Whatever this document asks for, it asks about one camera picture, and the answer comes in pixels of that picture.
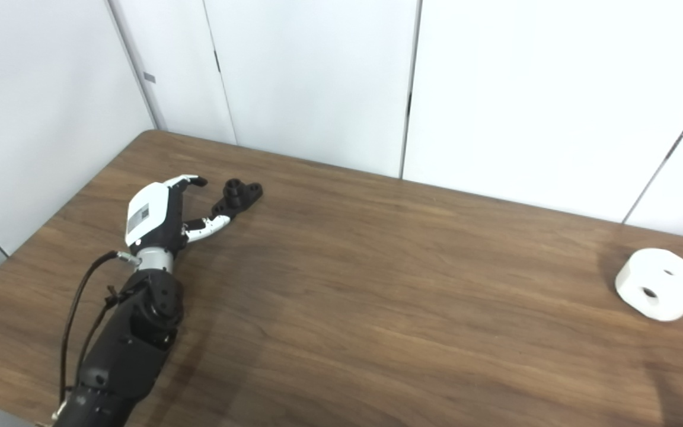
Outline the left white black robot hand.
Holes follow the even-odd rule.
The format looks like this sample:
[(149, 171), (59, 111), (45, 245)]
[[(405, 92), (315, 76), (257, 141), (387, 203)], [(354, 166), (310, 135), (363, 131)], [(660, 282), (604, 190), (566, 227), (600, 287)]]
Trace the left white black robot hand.
[(130, 253), (161, 248), (178, 254), (188, 243), (204, 240), (230, 224), (227, 215), (183, 220), (184, 192), (189, 186), (206, 185), (203, 177), (184, 174), (138, 191), (129, 202), (126, 219), (125, 243)]

